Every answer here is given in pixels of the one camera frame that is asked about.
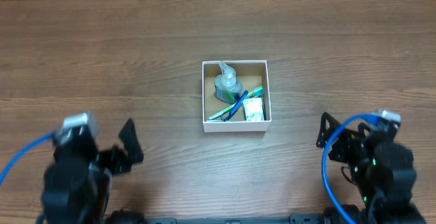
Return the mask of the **green white packet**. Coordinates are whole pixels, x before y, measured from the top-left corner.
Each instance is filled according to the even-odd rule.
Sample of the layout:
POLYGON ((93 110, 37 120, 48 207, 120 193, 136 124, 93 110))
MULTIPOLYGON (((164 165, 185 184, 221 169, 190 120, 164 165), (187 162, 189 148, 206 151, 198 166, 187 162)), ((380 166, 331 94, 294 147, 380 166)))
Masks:
POLYGON ((263 121, 264 110, 261 97, 248 98, 243 101, 243 108, 246 121, 263 121))

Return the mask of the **green white toothbrush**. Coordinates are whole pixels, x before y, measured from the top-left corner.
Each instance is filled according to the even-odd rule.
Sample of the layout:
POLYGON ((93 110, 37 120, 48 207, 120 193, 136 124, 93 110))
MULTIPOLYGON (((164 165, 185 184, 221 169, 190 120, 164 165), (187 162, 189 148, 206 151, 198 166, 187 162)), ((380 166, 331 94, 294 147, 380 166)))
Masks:
MULTIPOLYGON (((245 91, 243 93, 243 97, 244 99, 248 99, 248 98, 252 98, 252 97, 259 97, 264 93, 264 88, 262 86, 259 86, 255 89, 253 89, 252 91, 248 92, 245 91)), ((242 102, 237 101, 236 103, 233 103, 232 105, 224 108, 223 110, 219 111, 218 113, 215 113, 214 115, 210 116, 208 119, 209 120, 215 120, 216 118, 219 118, 220 116, 223 116, 224 114, 230 112, 231 110, 233 110, 235 105, 240 105, 242 102)))

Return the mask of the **blue disposable razor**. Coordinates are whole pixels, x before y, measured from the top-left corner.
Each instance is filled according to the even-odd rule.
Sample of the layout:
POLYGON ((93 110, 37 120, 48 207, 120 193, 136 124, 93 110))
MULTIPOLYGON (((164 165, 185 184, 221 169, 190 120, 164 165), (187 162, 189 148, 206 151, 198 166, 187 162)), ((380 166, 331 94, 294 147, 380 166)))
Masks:
POLYGON ((247 98, 249 92, 245 91, 240 97, 239 99, 236 101, 235 104, 231 105, 230 108, 226 108, 224 113, 221 115, 221 120, 222 121, 228 121, 230 120, 238 111, 238 109, 240 108, 240 105, 243 103, 243 101, 247 98))

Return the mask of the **clear pump bottle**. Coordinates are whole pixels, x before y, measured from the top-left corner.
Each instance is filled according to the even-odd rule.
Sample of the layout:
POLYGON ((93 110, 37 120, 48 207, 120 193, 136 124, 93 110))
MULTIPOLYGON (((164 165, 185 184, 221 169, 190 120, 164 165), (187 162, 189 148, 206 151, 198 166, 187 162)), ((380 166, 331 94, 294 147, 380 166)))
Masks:
POLYGON ((243 85, 236 77, 234 68, 223 61, 219 63, 219 68, 221 69, 221 74, 214 81, 215 97, 226 103, 235 103, 240 97, 243 85))

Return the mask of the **blue toothpaste tube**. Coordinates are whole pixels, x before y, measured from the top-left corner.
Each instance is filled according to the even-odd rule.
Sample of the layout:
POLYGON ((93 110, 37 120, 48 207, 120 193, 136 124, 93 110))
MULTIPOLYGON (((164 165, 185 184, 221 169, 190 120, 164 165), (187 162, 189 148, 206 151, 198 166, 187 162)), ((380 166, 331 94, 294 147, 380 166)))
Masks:
POLYGON ((207 123, 239 123, 239 122, 246 122, 246 121, 233 121, 233 120, 222 120, 222 119, 214 119, 214 120, 207 120, 207 123))

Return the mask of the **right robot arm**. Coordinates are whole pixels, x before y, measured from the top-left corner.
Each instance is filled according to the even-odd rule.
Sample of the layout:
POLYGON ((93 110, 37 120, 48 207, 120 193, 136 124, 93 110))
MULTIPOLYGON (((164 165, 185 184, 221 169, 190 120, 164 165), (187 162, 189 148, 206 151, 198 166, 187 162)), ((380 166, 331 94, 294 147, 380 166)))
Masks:
POLYGON ((332 202, 317 218, 320 223, 424 223, 411 202, 417 179, 411 149, 395 142, 401 116, 389 110, 356 114, 340 123, 321 115, 316 146, 322 148, 321 175, 332 202), (328 182, 327 161, 349 170, 345 179, 359 190, 364 209, 340 204, 328 182))

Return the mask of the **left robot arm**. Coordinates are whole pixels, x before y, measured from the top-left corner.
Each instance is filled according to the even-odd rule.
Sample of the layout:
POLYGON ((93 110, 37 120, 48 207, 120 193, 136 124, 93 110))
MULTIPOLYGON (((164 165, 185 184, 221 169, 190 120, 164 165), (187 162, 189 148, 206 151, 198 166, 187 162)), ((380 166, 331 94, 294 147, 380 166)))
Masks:
POLYGON ((132 119, 119 132, 122 147, 99 150, 97 134, 94 118, 82 113, 65 118, 52 136, 38 223, 103 223, 113 177, 130 172, 144 154, 132 119))

